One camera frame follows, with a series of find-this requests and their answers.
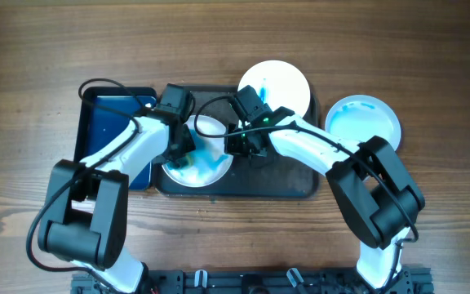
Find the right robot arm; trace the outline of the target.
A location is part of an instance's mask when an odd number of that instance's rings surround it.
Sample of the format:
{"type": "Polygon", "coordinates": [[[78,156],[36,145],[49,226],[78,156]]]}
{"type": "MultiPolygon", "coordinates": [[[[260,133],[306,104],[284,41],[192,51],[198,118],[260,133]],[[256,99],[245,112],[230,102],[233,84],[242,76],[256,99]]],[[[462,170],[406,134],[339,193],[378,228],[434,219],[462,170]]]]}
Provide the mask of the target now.
{"type": "Polygon", "coordinates": [[[404,243],[419,238],[415,223],[424,209],[423,193],[383,138],[365,142],[331,135],[293,110],[272,110],[254,88],[246,86],[228,102],[243,128],[227,138],[259,151],[270,145],[323,175],[343,218],[361,243],[357,272],[375,290],[385,293],[401,271],[404,243]]]}

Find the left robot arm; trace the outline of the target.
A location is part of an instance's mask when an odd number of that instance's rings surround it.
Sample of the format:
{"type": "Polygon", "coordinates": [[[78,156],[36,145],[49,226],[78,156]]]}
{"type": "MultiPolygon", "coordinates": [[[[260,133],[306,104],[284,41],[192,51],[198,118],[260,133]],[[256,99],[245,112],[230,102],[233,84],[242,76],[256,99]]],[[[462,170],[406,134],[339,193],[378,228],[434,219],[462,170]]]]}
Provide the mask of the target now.
{"type": "Polygon", "coordinates": [[[125,114],[128,125],[103,149],[79,162],[59,161],[27,235],[30,261],[53,271],[34,256],[36,240],[69,262],[66,271],[85,272],[110,292],[152,293],[147,265],[124,246],[129,186],[151,162],[173,163],[195,149],[185,124],[195,105],[189,91],[169,84],[155,107],[125,114]]]}

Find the white plate bottom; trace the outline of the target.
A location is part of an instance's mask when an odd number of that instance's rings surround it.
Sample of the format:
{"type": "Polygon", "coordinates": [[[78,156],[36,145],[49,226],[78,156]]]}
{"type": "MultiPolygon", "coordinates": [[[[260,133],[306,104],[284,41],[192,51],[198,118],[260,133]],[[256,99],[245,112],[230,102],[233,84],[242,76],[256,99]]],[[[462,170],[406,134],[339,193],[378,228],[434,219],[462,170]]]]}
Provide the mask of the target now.
{"type": "Polygon", "coordinates": [[[379,136],[394,150],[401,143],[401,124],[394,111],[380,99],[368,95],[352,95],[337,101],[326,115],[325,131],[360,142],[379,136]]]}

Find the green yellow sponge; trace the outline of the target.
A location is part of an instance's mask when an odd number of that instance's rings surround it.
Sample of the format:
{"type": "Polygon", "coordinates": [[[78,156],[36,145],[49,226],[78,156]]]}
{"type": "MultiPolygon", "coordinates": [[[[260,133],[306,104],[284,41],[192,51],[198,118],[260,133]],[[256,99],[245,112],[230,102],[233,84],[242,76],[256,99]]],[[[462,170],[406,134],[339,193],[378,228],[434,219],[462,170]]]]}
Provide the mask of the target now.
{"type": "Polygon", "coordinates": [[[179,170],[189,168],[193,165],[193,157],[189,154],[169,162],[166,166],[168,169],[179,170]]]}

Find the white plate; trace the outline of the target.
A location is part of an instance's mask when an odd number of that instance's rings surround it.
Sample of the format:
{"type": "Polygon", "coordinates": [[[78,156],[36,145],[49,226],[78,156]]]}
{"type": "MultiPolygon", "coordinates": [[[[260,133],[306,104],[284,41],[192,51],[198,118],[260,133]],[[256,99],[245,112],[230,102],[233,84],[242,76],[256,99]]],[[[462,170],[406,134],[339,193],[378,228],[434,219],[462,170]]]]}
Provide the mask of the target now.
{"type": "Polygon", "coordinates": [[[199,136],[194,129],[194,119],[195,115],[192,115],[186,122],[196,146],[194,151],[187,153],[193,157],[193,165],[172,170],[166,163],[162,169],[177,184],[200,188],[218,181],[231,167],[233,156],[224,152],[223,138],[199,136]]]}
{"type": "Polygon", "coordinates": [[[368,95],[352,95],[337,101],[326,115],[325,131],[360,142],[379,136],[394,150],[401,143],[401,124],[394,111],[380,99],[368,95]]]}
{"type": "Polygon", "coordinates": [[[308,80],[294,65],[281,60],[266,60],[249,68],[238,90],[251,86],[272,111],[283,106],[304,116],[310,105],[308,80]]]}

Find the white plate top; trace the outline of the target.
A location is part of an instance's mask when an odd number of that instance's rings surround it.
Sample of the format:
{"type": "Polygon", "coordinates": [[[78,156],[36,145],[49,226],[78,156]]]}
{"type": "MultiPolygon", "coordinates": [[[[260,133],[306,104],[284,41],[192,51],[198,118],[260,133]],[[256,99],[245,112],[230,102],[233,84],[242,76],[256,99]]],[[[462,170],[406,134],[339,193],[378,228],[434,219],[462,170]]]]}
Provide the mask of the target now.
{"type": "Polygon", "coordinates": [[[281,60],[266,60],[249,68],[238,90],[251,86],[272,111],[283,106],[304,116],[310,105],[308,80],[294,65],[281,60]]]}

